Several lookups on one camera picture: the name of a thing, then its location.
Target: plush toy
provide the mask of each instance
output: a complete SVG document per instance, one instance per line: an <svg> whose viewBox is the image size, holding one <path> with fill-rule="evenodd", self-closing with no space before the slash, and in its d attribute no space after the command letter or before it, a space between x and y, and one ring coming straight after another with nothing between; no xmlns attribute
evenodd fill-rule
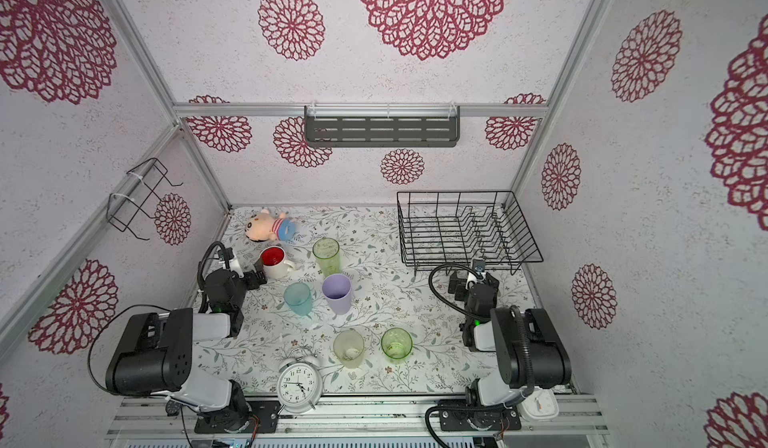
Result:
<svg viewBox="0 0 768 448"><path fill-rule="evenodd" d="M290 240L295 231L296 227L286 219L285 213L280 213L277 219L274 219L270 211L264 209L248 222L245 227L245 236L255 242Z"/></svg>

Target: white plastic container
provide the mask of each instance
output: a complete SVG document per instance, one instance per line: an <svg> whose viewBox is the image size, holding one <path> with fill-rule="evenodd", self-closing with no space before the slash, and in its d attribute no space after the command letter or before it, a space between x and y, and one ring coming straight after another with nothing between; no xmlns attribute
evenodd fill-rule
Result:
<svg viewBox="0 0 768 448"><path fill-rule="evenodd" d="M528 421L551 420L560 414L560 406L552 390L536 388L534 392L518 405L520 416Z"/></svg>

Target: dish rack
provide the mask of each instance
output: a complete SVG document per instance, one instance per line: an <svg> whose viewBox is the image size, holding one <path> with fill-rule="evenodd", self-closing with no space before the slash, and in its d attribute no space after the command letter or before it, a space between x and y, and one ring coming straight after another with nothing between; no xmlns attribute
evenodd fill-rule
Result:
<svg viewBox="0 0 768 448"><path fill-rule="evenodd" d="M442 263L520 269L544 261L511 191L398 192L402 262L417 271Z"/></svg>

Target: leaf pattern tablecloth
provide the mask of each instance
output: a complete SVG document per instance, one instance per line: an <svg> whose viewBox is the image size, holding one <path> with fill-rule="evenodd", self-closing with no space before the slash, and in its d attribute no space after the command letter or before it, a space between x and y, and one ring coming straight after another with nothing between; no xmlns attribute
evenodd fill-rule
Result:
<svg viewBox="0 0 768 448"><path fill-rule="evenodd" d="M494 354L464 347L458 329L463 315L435 298L427 285L428 272L414 274L401 262L395 207L267 207L273 215L288 213L298 224L296 233L287 242L251 242L245 225L262 208L233 211L222 241L251 263L265 247L280 244L297 270L246 294L245 321L237 338L193 347L201 368L238 381L249 394L274 392L280 361L302 346L321 360L326 393L456 393L497 369ZM335 315L320 290L322 274L312 245L323 236L340 243L342 270L355 290L345 315ZM521 271L491 273L501 281L499 305L533 308ZM283 303L283 291L295 281L312 289L309 316L298 317ZM445 272L436 276L439 291L447 293L447 284ZM413 351L400 364L389 362L381 349L381 336L392 327L405 328L413 338ZM349 328L362 335L366 346L365 359L354 370L341 366L332 353L333 338Z"/></svg>

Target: white alarm clock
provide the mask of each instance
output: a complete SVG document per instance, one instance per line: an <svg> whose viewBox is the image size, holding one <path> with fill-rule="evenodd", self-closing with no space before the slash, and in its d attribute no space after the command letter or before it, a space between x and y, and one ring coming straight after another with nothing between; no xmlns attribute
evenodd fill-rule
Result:
<svg viewBox="0 0 768 448"><path fill-rule="evenodd" d="M322 378L317 367L320 362L311 355L298 360L287 358L280 364L277 379L277 399L286 411L299 414L315 407L322 395Z"/></svg>

